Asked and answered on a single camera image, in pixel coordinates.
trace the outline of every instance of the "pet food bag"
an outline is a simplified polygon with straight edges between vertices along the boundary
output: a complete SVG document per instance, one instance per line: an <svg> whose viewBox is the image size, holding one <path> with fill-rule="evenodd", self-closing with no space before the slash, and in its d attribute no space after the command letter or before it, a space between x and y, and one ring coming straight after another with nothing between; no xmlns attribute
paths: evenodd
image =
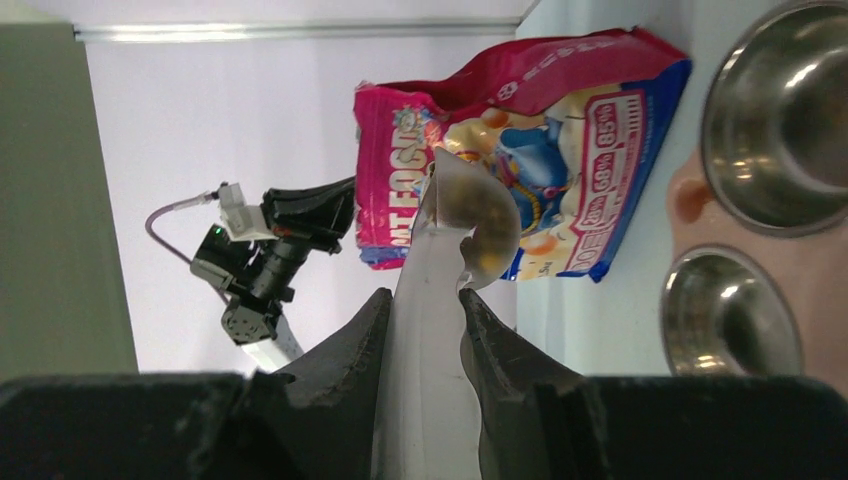
<svg viewBox="0 0 848 480"><path fill-rule="evenodd" d="M362 260L403 264L433 148L442 147L479 163L515 200L521 248L503 278L600 281L690 71L685 54L636 28L507 42L443 81L360 85Z"/></svg>

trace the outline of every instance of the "robotic camera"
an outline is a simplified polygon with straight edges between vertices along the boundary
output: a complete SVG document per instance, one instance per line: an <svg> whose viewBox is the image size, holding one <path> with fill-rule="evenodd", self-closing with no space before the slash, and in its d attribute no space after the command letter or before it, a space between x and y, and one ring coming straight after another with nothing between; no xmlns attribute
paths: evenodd
<svg viewBox="0 0 848 480"><path fill-rule="evenodd" d="M229 294L224 331L265 370L276 370L303 352L282 304L312 250L341 251L339 240L353 222L354 178L306 190L265 192L246 205L238 184L223 184L222 225L212 225L191 260L191 273Z"/></svg>

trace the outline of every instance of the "stainless steel bowl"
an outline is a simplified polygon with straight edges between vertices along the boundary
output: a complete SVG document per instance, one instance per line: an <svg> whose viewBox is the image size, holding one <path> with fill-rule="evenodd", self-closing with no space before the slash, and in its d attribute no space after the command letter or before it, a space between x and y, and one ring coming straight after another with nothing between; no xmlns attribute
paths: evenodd
<svg viewBox="0 0 848 480"><path fill-rule="evenodd" d="M666 277L660 315L677 374L803 372L792 313L768 276L735 250L701 247L683 255Z"/></svg>
<svg viewBox="0 0 848 480"><path fill-rule="evenodd" d="M848 216L848 2L767 15L732 49L704 111L701 157L726 210L774 236Z"/></svg>

